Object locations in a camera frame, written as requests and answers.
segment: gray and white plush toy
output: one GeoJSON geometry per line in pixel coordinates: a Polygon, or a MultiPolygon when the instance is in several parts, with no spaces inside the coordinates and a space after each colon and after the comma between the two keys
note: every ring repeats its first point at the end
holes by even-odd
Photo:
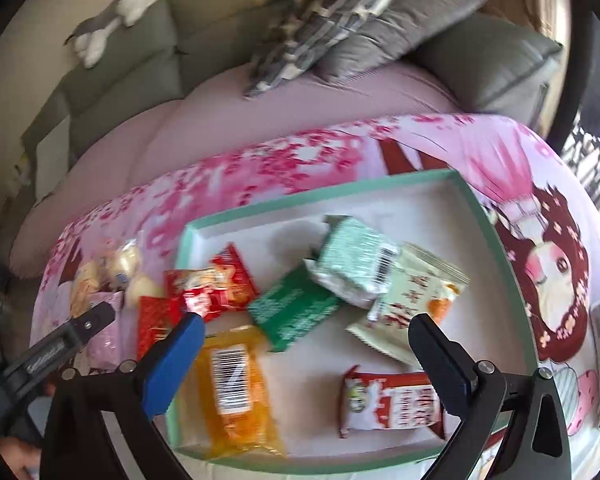
{"type": "Polygon", "coordinates": [[[109,35],[122,23],[131,27],[154,1],[113,0],[100,14],[79,23],[64,44],[73,39],[76,54],[91,68],[102,57],[109,35]]]}

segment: beige wall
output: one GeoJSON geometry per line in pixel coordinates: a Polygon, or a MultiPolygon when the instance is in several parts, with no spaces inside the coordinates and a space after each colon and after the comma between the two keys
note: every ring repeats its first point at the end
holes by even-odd
{"type": "Polygon", "coordinates": [[[0,212],[20,135],[76,62],[62,42],[111,0],[27,0],[0,37],[0,212]]]}

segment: screw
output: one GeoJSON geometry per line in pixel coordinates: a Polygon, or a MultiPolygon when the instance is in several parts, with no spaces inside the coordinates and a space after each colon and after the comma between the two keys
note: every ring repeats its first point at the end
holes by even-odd
{"type": "Polygon", "coordinates": [[[127,359],[126,361],[122,361],[118,370],[120,370],[123,374],[129,374],[136,369],[136,362],[133,359],[127,359]]]}
{"type": "Polygon", "coordinates": [[[496,367],[491,361],[480,361],[478,363],[478,369],[485,374],[493,374],[496,367]]]}
{"type": "Polygon", "coordinates": [[[73,379],[76,376],[76,369],[75,368],[67,368],[66,370],[64,370],[62,372],[61,377],[65,380],[65,381],[70,381],[71,379],[73,379]]]}
{"type": "Polygon", "coordinates": [[[538,375],[543,379],[546,379],[547,381],[554,376],[552,371],[549,370],[549,368],[545,368],[544,366],[538,368],[538,375]]]}

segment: pink seat cushion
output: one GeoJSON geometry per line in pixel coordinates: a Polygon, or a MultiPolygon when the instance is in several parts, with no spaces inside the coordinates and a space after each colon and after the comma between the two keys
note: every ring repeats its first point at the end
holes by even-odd
{"type": "Polygon", "coordinates": [[[384,115],[454,113],[458,105],[433,75],[397,61],[329,86],[313,73],[246,99],[248,65],[209,79],[162,126],[131,175],[133,186],[203,158],[256,142],[384,115]]]}
{"type": "Polygon", "coordinates": [[[16,276],[42,274],[51,249],[69,222],[129,190],[128,176],[138,156],[179,104],[170,101],[132,117],[78,160],[20,227],[10,254],[10,267],[16,276]]]}
{"type": "Polygon", "coordinates": [[[346,121],[459,111],[429,72],[401,61],[338,86],[306,73],[252,100],[242,96],[247,74],[247,65],[227,70],[183,101],[145,111],[100,139],[29,213],[11,250],[11,270],[21,278],[39,276],[69,222],[208,156],[346,121]]]}

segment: pink snack package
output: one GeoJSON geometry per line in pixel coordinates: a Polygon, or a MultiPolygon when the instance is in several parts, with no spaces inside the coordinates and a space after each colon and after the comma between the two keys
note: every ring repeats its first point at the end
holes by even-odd
{"type": "Polygon", "coordinates": [[[87,343],[90,368],[114,370],[120,364],[122,355],[120,351],[121,340],[118,313],[122,308],[124,297],[125,293],[122,290],[119,292],[95,292],[89,295],[89,308],[102,301],[106,301],[113,307],[116,313],[116,319],[109,326],[104,327],[99,333],[93,336],[87,343]]]}

